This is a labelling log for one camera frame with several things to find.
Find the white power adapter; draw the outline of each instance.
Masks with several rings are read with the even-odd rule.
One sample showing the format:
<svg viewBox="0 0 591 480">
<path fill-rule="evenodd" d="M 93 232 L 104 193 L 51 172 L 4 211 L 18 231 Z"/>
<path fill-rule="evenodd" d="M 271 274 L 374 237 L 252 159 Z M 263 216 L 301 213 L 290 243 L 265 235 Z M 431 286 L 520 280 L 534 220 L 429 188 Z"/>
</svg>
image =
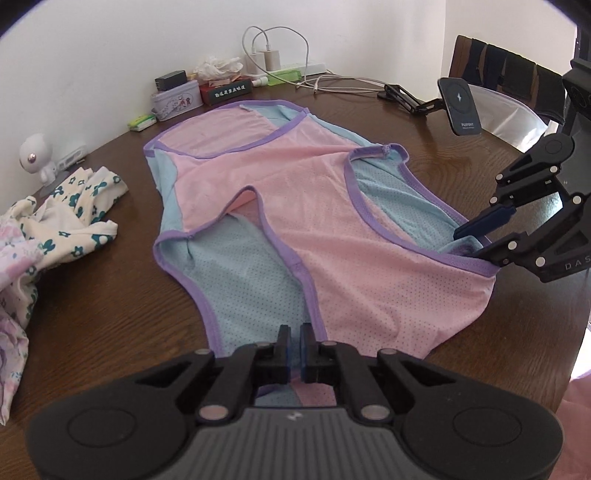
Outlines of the white power adapter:
<svg viewBox="0 0 591 480">
<path fill-rule="evenodd" d="M 266 75 L 266 73 L 263 70 L 257 67 L 257 65 L 259 65 L 265 70 L 269 69 L 267 62 L 265 61 L 265 56 L 266 55 L 261 51 L 251 53 L 250 56 L 246 55 L 244 57 L 246 63 L 246 72 L 250 75 Z"/>
<path fill-rule="evenodd" d="M 279 50 L 265 50 L 263 53 L 265 54 L 265 65 L 267 66 L 267 70 L 270 72 L 281 70 Z"/>
</svg>

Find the magnetic charging pad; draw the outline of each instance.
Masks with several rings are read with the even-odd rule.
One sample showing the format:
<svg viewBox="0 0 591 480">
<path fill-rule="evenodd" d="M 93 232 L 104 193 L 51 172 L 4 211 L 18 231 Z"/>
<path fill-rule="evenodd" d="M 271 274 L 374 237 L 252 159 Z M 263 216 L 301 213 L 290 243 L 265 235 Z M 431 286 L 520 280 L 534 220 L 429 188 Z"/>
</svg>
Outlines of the magnetic charging pad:
<svg viewBox="0 0 591 480">
<path fill-rule="evenodd" d="M 482 127 L 468 83 L 463 79 L 442 78 L 437 86 L 453 132 L 456 135 L 479 134 Z"/>
<path fill-rule="evenodd" d="M 482 127 L 468 83 L 463 79 L 441 78 L 437 86 L 442 98 L 430 102 L 421 102 L 400 85 L 384 85 L 384 91 L 378 92 L 378 97 L 400 103 L 409 113 L 417 116 L 445 110 L 456 135 L 479 134 Z"/>
</svg>

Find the wooden table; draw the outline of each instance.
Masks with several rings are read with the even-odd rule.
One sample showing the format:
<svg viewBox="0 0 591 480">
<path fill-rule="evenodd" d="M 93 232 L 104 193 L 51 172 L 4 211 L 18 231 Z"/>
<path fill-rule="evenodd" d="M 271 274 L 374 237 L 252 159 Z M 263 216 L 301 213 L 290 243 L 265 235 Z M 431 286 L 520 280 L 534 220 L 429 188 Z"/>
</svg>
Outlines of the wooden table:
<svg viewBox="0 0 591 480">
<path fill-rule="evenodd" d="M 412 118 L 373 97 L 314 96 L 289 85 L 255 89 L 250 97 L 290 100 L 373 142 L 402 144 L 419 180 L 468 218 L 488 204 L 495 175 L 519 154 L 487 132 L 456 137 L 443 111 Z M 107 166 L 129 186 L 108 212 L 119 234 L 100 251 L 49 271 L 38 285 L 30 356 L 8 426 L 0 427 L 0 478 L 37 478 L 24 434 L 47 403 L 207 345 L 191 298 L 152 257 L 163 207 L 142 154 L 160 131 L 203 111 L 126 133 L 88 156 L 86 167 Z M 560 206 L 551 197 L 523 207 L 493 237 L 531 232 Z M 543 284 L 506 267 L 482 316 L 428 360 L 556 410 L 583 339 L 590 288 L 585 272 Z"/>
</svg>

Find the white device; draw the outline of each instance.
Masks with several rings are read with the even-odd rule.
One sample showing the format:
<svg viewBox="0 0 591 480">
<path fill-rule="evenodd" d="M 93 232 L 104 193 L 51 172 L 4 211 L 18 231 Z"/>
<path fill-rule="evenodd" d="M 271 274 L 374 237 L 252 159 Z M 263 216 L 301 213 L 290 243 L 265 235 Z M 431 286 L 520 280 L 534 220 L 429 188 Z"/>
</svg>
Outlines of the white device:
<svg viewBox="0 0 591 480">
<path fill-rule="evenodd" d="M 44 186 L 41 190 L 42 196 L 49 194 L 67 178 L 68 173 L 65 170 L 82 160 L 87 154 L 87 149 L 85 145 L 81 145 L 58 161 L 51 159 L 52 153 L 51 144 L 43 134 L 28 137 L 19 151 L 23 169 L 29 173 L 39 173 Z"/>
</svg>

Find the cable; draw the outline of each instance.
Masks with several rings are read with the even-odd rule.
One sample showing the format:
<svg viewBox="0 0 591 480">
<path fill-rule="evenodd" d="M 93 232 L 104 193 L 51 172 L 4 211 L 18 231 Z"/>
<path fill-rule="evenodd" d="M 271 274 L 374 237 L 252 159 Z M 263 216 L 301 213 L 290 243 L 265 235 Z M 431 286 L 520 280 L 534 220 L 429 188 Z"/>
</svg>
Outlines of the cable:
<svg viewBox="0 0 591 480">
<path fill-rule="evenodd" d="M 267 41 L 267 50 L 271 49 L 271 45 L 269 44 L 269 37 L 267 36 L 267 31 L 263 30 L 262 28 L 257 27 L 256 25 L 251 25 L 250 27 L 248 27 L 246 29 L 246 32 L 248 32 L 251 28 L 257 28 L 260 30 L 260 32 L 258 34 L 255 35 L 255 38 L 252 39 L 252 47 L 251 47 L 251 52 L 252 53 L 256 53 L 255 51 L 255 40 L 258 38 L 259 35 L 263 34 L 265 36 L 265 40 Z"/>
<path fill-rule="evenodd" d="M 255 60 L 252 58 L 251 54 L 248 53 L 248 50 L 246 48 L 245 45 L 245 39 L 246 39 L 246 35 L 249 32 L 249 30 L 251 28 L 255 28 L 257 29 L 259 32 L 255 35 L 255 37 L 252 39 L 252 52 L 254 53 L 254 44 L 255 44 L 255 40 L 257 39 L 257 37 L 259 35 L 264 35 L 265 38 L 267 39 L 267 49 L 270 50 L 269 47 L 269 39 L 267 36 L 267 32 L 270 30 L 276 30 L 277 28 L 283 28 L 285 30 L 290 30 L 294 33 L 296 33 L 297 35 L 299 35 L 304 42 L 306 42 L 306 63 L 304 66 L 304 79 L 299 82 L 290 82 L 289 80 L 284 80 L 280 77 L 278 77 L 277 75 L 265 70 L 264 68 L 262 68 L 260 65 L 258 65 Z M 323 74 L 318 76 L 317 78 L 313 79 L 313 80 L 308 80 L 307 76 L 306 76 L 306 70 L 308 69 L 308 60 L 309 60 L 309 55 L 310 55 L 310 44 L 308 43 L 308 40 L 305 38 L 305 36 L 303 36 L 301 33 L 299 33 L 298 31 L 294 30 L 293 28 L 290 27 L 284 27 L 282 25 L 277 26 L 277 27 L 271 27 L 271 28 L 267 28 L 266 30 L 264 30 L 261 27 L 257 27 L 256 25 L 251 25 L 250 27 L 248 27 L 245 31 L 244 34 L 242 35 L 242 49 L 244 50 L 244 53 L 248 56 L 248 58 L 250 58 L 251 62 L 260 70 L 262 70 L 263 72 L 265 72 L 269 77 L 273 77 L 275 79 L 281 80 L 284 83 L 289 83 L 290 85 L 294 85 L 296 88 L 299 87 L 303 87 L 303 88 L 308 88 L 308 89 L 312 89 L 314 90 L 314 93 L 316 92 L 327 92 L 327 93 L 348 93 L 348 94 L 352 94 L 352 95 L 365 95 L 367 93 L 375 93 L 375 92 L 381 92 L 383 91 L 383 89 L 372 89 L 372 88 L 364 88 L 364 87 L 338 87 L 338 86 L 331 86 L 328 88 L 325 87 L 321 87 L 320 86 L 320 82 L 322 80 L 360 80 L 362 82 L 371 82 L 371 83 L 376 83 L 377 85 L 385 85 L 386 82 L 382 82 L 381 80 L 375 80 L 375 79 L 367 79 L 364 77 L 343 77 L 341 75 L 336 75 L 332 72 L 329 72 L 329 74 Z"/>
</svg>

